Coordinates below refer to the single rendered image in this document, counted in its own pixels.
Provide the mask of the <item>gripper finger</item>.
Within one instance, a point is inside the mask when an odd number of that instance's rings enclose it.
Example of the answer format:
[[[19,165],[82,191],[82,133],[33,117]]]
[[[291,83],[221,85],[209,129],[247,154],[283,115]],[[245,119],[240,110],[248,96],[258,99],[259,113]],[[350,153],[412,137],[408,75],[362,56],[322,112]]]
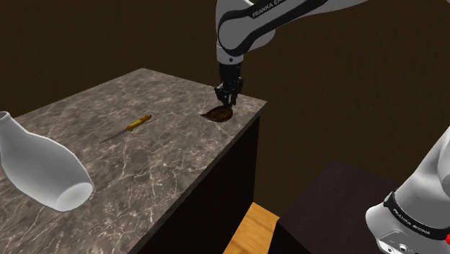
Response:
[[[229,91],[224,88],[223,84],[214,88],[214,92],[217,96],[217,99],[223,104],[223,106],[229,106]]]
[[[243,84],[244,84],[243,79],[238,79],[231,83],[231,92],[230,92],[230,95],[231,95],[230,104],[231,105],[237,104],[237,97],[238,97],[238,94],[240,94],[242,91]]]

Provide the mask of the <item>white vase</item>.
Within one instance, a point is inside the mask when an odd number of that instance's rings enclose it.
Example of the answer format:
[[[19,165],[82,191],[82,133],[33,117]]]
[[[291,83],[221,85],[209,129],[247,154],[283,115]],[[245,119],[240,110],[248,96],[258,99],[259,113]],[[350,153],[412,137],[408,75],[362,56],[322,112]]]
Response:
[[[6,111],[0,111],[0,163],[19,191],[56,211],[81,206],[94,191],[94,183],[73,152],[27,131]]]

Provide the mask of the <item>brown leaf-shaped dish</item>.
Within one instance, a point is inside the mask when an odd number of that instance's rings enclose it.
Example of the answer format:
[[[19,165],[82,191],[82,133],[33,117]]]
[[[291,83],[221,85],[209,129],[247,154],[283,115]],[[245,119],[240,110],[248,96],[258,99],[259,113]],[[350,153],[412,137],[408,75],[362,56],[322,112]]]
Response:
[[[220,105],[210,109],[207,113],[201,114],[201,116],[210,121],[223,123],[233,116],[233,110],[230,107]]]

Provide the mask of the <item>yellow-handled knife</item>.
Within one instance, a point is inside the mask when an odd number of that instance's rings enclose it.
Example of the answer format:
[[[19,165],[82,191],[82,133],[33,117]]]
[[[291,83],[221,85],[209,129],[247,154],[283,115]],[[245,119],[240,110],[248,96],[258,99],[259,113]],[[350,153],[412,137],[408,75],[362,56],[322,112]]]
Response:
[[[120,135],[122,135],[122,134],[124,134],[124,133],[127,133],[127,132],[133,132],[133,130],[134,130],[135,128],[138,128],[139,126],[143,125],[145,122],[147,122],[147,121],[150,120],[150,119],[151,119],[151,115],[145,115],[144,117],[139,118],[137,121],[135,121],[135,122],[131,123],[130,125],[128,125],[128,126],[127,126],[125,129],[123,129],[122,131],[119,131],[119,132],[113,134],[112,136],[107,137],[106,139],[104,139],[104,140],[101,141],[100,143],[105,143],[106,141],[109,141],[109,140],[111,140],[111,139],[114,139],[114,138],[116,138],[116,137],[118,137],[118,136],[120,136]]]

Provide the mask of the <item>dark robot stand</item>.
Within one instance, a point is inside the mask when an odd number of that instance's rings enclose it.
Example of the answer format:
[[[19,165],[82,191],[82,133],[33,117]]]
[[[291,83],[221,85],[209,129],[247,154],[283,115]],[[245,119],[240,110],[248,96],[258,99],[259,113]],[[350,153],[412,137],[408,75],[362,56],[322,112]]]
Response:
[[[365,214],[399,185],[331,161],[277,221],[268,254],[381,254]]]

